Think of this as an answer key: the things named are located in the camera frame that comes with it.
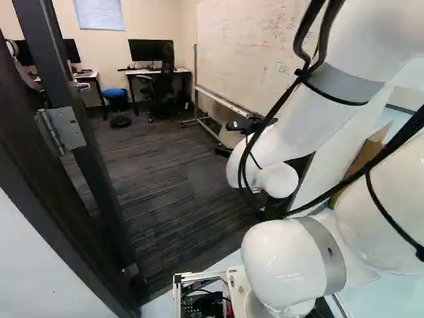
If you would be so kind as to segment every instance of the computer monitor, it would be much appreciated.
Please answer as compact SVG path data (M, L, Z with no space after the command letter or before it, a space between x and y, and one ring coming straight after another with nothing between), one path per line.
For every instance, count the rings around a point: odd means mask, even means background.
M75 43L75 40L73 38L66 38L64 39L65 43L65 51L68 55L68 60L71 61L71 63L81 63L80 55L78 54L77 45Z
M172 40L128 40L131 58L134 62L164 60L164 46L166 43L172 45L172 50L174 49L174 41Z
M15 43L18 46L18 50L19 50L19 53L17 55L18 61L23 66L34 65L34 60L32 59L32 55L26 40L16 40Z
M17 56L18 61L23 66L34 65L34 59L32 58L32 55L26 40L15 40L15 42L19 49L19 53ZM73 38L64 39L64 44L65 44L67 59L69 59L71 63L81 63L81 58L80 58L80 55L78 54L78 49L75 44L75 40Z

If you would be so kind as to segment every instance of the door hinge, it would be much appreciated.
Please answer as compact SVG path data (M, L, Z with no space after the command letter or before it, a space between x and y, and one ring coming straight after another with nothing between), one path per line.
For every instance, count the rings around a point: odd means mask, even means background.
M39 109L34 120L48 147L57 156L63 156L67 150L87 145L70 106Z

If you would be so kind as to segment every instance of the blue stool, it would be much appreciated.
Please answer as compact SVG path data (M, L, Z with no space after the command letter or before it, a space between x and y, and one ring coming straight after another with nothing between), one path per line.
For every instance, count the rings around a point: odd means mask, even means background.
M112 111L117 113L117 116L111 119L111 127L125 128L131 125L131 119L121 114L121 111L129 108L127 90L122 88L108 88L102 91L101 95L110 102Z

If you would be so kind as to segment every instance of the window blind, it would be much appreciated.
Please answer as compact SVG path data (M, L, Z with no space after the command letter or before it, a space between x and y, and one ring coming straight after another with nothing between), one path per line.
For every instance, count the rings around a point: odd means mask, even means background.
M121 0L74 0L79 28L124 31Z

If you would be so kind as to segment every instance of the gray carpet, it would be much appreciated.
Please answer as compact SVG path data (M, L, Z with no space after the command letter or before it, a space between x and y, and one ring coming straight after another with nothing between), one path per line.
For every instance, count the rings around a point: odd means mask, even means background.
M132 120L122 130L91 122L152 295L173 274L203 270L238 249L255 218L228 186L226 159L214 154L217 142L199 125L150 124L143 114ZM96 217L78 167L72 158L64 163Z

